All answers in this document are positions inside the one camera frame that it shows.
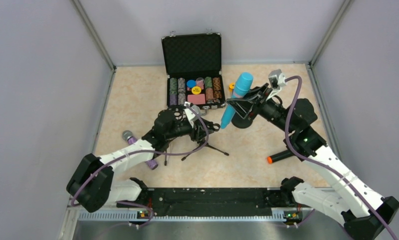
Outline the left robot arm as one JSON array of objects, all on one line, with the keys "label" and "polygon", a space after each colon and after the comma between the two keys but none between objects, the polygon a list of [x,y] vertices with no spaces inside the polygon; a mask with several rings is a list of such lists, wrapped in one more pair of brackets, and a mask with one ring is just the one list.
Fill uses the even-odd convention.
[{"label": "left robot arm", "polygon": [[120,174],[161,155],[170,155],[167,149],[179,137],[189,136],[200,143],[196,148],[199,151],[210,134],[219,129],[219,124],[202,118],[192,107],[160,111],[151,130],[135,143],[109,154],[89,153],[82,158],[66,186],[72,197],[70,205],[93,213],[110,203],[137,200],[143,190],[141,182],[134,178],[119,181]]}]

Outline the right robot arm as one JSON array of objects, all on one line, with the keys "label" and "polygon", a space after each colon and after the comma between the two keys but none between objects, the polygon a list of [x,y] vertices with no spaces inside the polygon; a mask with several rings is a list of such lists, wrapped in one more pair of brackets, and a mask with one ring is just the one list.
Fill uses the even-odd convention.
[{"label": "right robot arm", "polygon": [[291,155],[314,169],[333,189],[329,194],[298,177],[287,178],[281,189],[294,202],[313,208],[341,225],[354,240],[373,240],[390,223],[399,210],[399,201],[384,197],[350,170],[334,153],[311,123],[317,119],[310,101],[294,95],[289,107],[275,102],[277,89],[235,87],[228,108],[234,112],[232,123],[246,128],[257,117],[284,131],[284,142]]}]

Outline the blue microphone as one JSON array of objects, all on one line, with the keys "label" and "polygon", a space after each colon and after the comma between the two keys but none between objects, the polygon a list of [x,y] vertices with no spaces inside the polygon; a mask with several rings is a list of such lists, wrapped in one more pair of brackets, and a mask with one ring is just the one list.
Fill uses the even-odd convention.
[{"label": "blue microphone", "polygon": [[242,99],[250,90],[253,80],[253,75],[248,72],[241,73],[236,80],[231,98],[226,100],[227,107],[221,117],[221,129],[225,129],[229,125],[236,113],[236,110],[230,101]]}]

